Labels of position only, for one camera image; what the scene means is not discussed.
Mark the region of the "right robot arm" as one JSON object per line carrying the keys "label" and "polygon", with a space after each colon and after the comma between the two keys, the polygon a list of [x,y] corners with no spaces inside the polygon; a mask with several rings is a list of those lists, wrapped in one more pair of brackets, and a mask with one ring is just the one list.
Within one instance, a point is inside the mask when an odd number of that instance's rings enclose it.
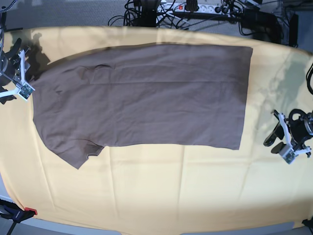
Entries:
{"label": "right robot arm", "polygon": [[6,86],[10,82],[22,86],[25,81],[25,74],[30,68],[26,61],[26,53],[30,47],[21,49],[22,40],[18,38],[8,52],[0,50],[0,85]]}

